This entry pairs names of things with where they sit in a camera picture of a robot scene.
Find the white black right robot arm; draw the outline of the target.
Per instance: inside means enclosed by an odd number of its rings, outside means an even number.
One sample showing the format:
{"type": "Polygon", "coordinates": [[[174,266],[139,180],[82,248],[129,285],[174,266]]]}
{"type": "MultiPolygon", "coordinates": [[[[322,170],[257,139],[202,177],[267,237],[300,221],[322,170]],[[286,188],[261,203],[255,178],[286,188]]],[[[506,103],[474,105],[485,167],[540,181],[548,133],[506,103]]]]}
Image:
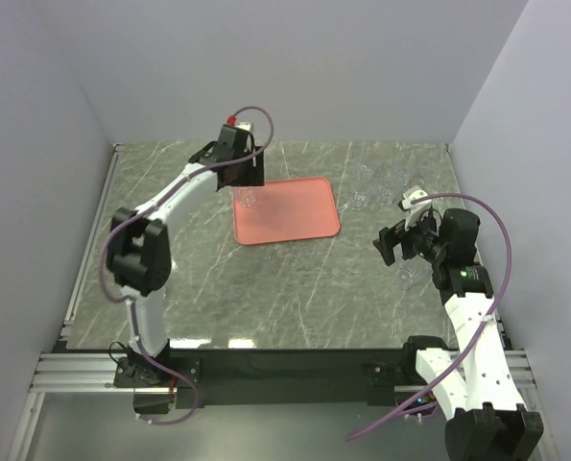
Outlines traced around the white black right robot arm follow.
{"type": "Polygon", "coordinates": [[[452,460],[528,460],[544,425],[526,407],[503,349],[494,290],[488,271],[476,262],[479,217],[449,208],[416,211],[379,231],[373,245],[387,265],[394,249],[404,258],[420,256],[432,267],[432,279],[456,333],[460,356],[451,358],[436,337],[410,337],[400,360],[403,377],[432,384],[446,418],[445,446],[452,460]]]}

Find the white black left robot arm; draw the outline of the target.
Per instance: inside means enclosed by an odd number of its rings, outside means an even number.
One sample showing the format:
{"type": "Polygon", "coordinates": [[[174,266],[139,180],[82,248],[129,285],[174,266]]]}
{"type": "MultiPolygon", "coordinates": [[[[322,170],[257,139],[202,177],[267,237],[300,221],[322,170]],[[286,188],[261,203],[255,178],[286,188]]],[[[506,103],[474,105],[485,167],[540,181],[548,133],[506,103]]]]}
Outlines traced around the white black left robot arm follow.
{"type": "Polygon", "coordinates": [[[255,143],[252,124],[230,119],[218,138],[189,158],[164,189],[134,209],[114,212],[101,260],[101,284],[110,272],[120,293],[107,291],[106,296],[127,307],[129,347],[144,354],[136,372],[148,385],[163,384],[171,373],[170,360],[161,356],[169,347],[162,299],[172,272],[174,237],[220,189],[264,184],[263,147],[255,143]]]}

